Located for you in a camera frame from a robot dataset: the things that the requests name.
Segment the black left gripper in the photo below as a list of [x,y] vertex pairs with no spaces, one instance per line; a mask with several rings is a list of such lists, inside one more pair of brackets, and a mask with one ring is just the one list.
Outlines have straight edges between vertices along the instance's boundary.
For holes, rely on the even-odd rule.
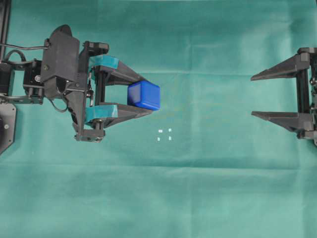
[[99,56],[108,52],[108,44],[85,41],[79,54],[78,73],[75,81],[68,87],[68,111],[71,113],[77,141],[100,142],[104,128],[115,124],[150,115],[153,111],[119,103],[94,103],[91,79],[97,78],[94,72],[109,73],[106,86],[131,85],[145,80],[143,76],[129,68],[118,58]]

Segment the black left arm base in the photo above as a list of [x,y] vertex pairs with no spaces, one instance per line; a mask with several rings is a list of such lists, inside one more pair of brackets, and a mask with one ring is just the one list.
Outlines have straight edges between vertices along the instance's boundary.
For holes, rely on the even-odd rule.
[[1,100],[0,102],[0,154],[2,154],[15,138],[17,109],[14,104]]

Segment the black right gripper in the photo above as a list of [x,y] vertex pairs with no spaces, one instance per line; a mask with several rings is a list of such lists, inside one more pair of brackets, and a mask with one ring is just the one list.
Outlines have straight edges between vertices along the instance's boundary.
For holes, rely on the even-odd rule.
[[297,133],[299,139],[317,143],[317,49],[299,48],[298,54],[251,77],[251,81],[294,78],[297,84],[298,113],[258,112],[251,115]]

